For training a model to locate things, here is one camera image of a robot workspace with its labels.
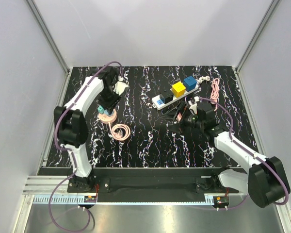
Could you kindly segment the teal plug adapter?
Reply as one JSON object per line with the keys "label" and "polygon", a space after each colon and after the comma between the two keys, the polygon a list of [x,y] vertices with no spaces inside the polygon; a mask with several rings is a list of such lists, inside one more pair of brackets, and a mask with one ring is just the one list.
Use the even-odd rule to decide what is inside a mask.
{"label": "teal plug adapter", "polygon": [[105,109],[101,105],[98,106],[97,110],[100,114],[104,114],[105,112]]}

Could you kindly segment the white multicolour power strip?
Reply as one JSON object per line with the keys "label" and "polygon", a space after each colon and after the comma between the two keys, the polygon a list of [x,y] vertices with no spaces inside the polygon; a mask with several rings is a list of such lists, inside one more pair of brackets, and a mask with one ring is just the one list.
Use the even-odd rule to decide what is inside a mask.
{"label": "white multicolour power strip", "polygon": [[192,94],[192,93],[193,93],[194,91],[196,91],[198,88],[199,88],[199,84],[197,83],[195,89],[193,89],[193,90],[190,91],[190,92],[185,91],[184,95],[182,95],[182,96],[179,97],[179,98],[175,98],[175,96],[174,96],[174,97],[173,97],[173,100],[170,101],[170,102],[167,103],[167,104],[164,104],[164,103],[160,100],[160,93],[163,91],[163,90],[162,90],[162,91],[160,91],[160,93],[159,93],[157,96],[155,96],[155,97],[153,97],[153,98],[151,99],[151,100],[152,100],[152,107],[154,107],[154,108],[157,109],[157,110],[162,110],[163,108],[169,106],[170,104],[172,104],[172,103],[174,103],[174,102],[176,102],[176,101],[178,101],[178,100],[180,100],[180,99],[186,97],[186,96],[189,95],[189,94]]}

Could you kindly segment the black cube socket adapter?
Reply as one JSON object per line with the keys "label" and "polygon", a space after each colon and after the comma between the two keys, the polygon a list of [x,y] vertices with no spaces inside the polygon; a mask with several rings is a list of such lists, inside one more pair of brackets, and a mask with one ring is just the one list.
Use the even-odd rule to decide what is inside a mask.
{"label": "black cube socket adapter", "polygon": [[173,92],[168,89],[168,90],[163,90],[161,93],[160,93],[160,100],[164,103],[164,104],[167,104],[169,103],[170,101],[173,100],[173,97],[174,97],[174,94]]}

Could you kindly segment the yellow cube socket adapter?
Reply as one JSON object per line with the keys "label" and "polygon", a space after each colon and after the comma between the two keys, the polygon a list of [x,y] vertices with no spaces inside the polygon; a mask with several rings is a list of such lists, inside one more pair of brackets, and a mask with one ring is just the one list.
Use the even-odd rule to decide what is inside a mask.
{"label": "yellow cube socket adapter", "polygon": [[186,91],[186,87],[182,82],[177,82],[172,85],[172,93],[174,94],[175,98],[179,98],[184,95]]}

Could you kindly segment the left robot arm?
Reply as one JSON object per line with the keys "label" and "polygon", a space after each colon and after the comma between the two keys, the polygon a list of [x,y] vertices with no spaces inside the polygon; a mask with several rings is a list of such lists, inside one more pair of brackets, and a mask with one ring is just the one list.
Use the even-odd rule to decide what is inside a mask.
{"label": "left robot arm", "polygon": [[78,187],[84,192],[90,192],[95,187],[95,180],[89,177],[92,166],[85,145],[88,138],[85,116],[95,100],[104,112],[113,113],[121,98],[115,88],[119,83],[119,74],[119,70],[112,66],[92,69],[75,96],[64,106],[54,109],[55,146],[68,152],[73,175],[80,177]]}

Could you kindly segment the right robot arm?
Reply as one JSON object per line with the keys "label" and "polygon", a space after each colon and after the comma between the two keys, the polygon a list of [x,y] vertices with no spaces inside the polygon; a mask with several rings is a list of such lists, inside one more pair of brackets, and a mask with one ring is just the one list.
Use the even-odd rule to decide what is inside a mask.
{"label": "right robot arm", "polygon": [[204,136],[213,147],[236,161],[245,173],[225,168],[210,181],[215,192],[232,188],[248,195],[260,208],[270,204],[285,205],[291,188],[281,160],[268,158],[241,142],[232,134],[232,129],[218,123],[213,101],[204,99],[192,105],[181,101],[175,108],[162,115],[173,125],[168,130],[185,134],[194,130]]}

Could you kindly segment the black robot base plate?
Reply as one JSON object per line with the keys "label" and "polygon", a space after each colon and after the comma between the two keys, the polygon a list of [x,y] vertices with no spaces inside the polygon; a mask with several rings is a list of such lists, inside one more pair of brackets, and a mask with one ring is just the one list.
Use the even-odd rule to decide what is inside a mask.
{"label": "black robot base plate", "polygon": [[167,204],[205,202],[223,194],[218,175],[224,168],[94,168],[88,178],[72,178],[69,193],[98,192],[98,202]]}

